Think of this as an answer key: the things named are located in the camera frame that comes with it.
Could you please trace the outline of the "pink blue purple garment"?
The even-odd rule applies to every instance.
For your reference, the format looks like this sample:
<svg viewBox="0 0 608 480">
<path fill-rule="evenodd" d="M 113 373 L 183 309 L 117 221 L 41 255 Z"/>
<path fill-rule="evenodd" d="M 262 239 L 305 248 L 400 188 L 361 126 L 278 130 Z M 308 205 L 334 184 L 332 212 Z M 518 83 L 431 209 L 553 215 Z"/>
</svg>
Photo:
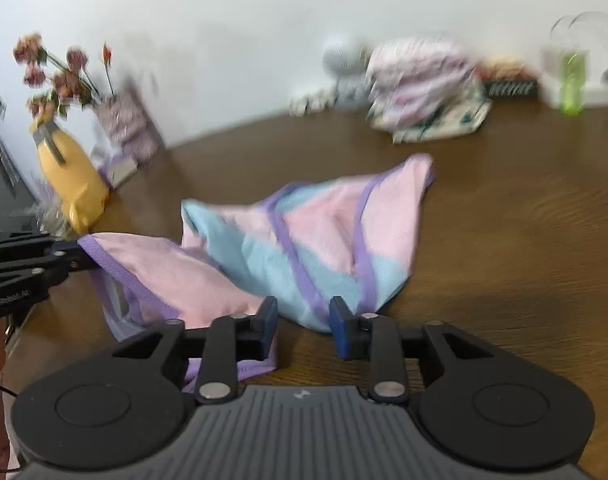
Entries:
<svg viewBox="0 0 608 480">
<path fill-rule="evenodd" d="M 291 183 L 252 205 L 185 200 L 179 242 L 127 233 L 81 237 L 106 323 L 126 339 L 179 318 L 190 328 L 253 314 L 277 300 L 283 318 L 325 333 L 329 303 L 374 313 L 410 278 L 433 160 L 322 183 Z"/>
</svg>

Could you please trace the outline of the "folded floral clothes pile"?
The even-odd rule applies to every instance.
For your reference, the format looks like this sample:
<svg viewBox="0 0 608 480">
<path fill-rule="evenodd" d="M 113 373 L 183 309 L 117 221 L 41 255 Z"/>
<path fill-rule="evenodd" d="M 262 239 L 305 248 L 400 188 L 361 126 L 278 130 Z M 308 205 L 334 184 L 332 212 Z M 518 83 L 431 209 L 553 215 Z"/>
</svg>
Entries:
<svg viewBox="0 0 608 480">
<path fill-rule="evenodd" d="M 466 136 L 492 107 L 466 47 L 445 36 L 378 44 L 370 54 L 368 120 L 395 144 Z"/>
</svg>

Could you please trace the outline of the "glass jar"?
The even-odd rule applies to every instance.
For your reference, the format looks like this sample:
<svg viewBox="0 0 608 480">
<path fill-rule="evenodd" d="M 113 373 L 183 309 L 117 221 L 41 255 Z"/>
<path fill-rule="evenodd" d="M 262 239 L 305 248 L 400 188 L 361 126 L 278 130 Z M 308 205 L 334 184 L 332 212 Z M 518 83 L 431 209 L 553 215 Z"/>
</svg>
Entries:
<svg viewBox="0 0 608 480">
<path fill-rule="evenodd" d="M 64 240 L 72 240 L 76 236 L 58 200 L 38 203 L 34 206 L 34 214 L 42 232 L 48 232 Z"/>
</svg>

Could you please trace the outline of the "yellow thermos jug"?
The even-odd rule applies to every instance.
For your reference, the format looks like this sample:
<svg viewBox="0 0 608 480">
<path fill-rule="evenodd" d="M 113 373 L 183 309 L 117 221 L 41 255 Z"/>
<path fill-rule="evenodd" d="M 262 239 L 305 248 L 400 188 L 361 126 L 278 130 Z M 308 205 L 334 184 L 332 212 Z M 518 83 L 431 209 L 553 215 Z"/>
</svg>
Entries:
<svg viewBox="0 0 608 480">
<path fill-rule="evenodd" d="M 65 218 L 78 234 L 89 233 L 104 214 L 110 188 L 83 148 L 53 119 L 36 120 L 31 134 L 42 174 Z"/>
</svg>

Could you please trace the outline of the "purple tissue box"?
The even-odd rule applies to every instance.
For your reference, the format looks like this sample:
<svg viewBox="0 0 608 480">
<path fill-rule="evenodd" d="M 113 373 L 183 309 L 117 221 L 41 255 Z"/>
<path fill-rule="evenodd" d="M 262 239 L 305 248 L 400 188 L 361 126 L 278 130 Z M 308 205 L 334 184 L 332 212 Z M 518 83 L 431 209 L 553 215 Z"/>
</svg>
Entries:
<svg viewBox="0 0 608 480">
<path fill-rule="evenodd" d="M 111 190 L 119 188 L 138 171 L 138 165 L 130 156 L 110 154 L 101 146 L 93 148 L 90 159 L 95 164 L 95 169 L 98 170 L 100 177 Z"/>
</svg>

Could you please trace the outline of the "purple knitted vase cover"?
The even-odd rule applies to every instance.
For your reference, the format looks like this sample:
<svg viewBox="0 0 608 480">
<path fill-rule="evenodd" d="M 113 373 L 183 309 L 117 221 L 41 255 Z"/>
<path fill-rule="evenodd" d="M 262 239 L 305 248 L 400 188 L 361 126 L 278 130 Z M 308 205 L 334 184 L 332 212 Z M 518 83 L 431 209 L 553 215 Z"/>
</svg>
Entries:
<svg viewBox="0 0 608 480">
<path fill-rule="evenodd" d="M 96 104 L 94 111 L 110 143 L 138 166 L 147 164 L 163 147 L 159 130 L 133 89 Z"/>
</svg>

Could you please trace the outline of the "dried rose bouquet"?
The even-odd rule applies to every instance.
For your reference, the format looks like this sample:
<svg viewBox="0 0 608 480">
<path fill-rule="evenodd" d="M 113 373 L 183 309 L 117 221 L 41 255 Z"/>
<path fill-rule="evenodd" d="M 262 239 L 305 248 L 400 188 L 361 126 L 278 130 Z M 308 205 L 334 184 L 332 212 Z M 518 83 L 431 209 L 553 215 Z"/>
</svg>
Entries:
<svg viewBox="0 0 608 480">
<path fill-rule="evenodd" d="M 41 35 L 34 32 L 17 40 L 13 58 L 25 69 L 24 85 L 39 90 L 26 104 L 35 122 L 55 116 L 66 118 L 73 105 L 82 110 L 97 108 L 116 96 L 110 78 L 113 51 L 108 44 L 103 44 L 100 53 L 108 93 L 102 92 L 91 78 L 89 56 L 80 47 L 70 47 L 61 60 L 43 45 Z"/>
</svg>

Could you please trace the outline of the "white astronaut figurine speaker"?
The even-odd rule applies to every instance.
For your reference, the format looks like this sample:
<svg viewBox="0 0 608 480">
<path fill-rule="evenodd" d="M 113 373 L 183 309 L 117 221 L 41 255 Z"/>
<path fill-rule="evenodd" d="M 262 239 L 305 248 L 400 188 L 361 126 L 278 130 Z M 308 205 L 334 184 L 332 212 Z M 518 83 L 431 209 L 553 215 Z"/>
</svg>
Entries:
<svg viewBox="0 0 608 480">
<path fill-rule="evenodd" d="M 371 82 L 367 76 L 370 49 L 351 36 L 331 37 L 323 47 L 322 65 L 335 81 L 334 105 L 358 110 L 369 104 Z"/>
</svg>

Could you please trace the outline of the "green bottle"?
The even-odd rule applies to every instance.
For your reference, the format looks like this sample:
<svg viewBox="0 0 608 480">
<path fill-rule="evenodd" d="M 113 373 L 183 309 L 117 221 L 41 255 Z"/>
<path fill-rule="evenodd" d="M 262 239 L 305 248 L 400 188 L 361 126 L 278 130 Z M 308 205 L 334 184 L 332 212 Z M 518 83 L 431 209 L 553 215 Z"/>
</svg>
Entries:
<svg viewBox="0 0 608 480">
<path fill-rule="evenodd" d="M 586 82 L 586 53 L 564 51 L 560 68 L 560 110 L 575 116 L 583 109 L 583 92 Z"/>
</svg>

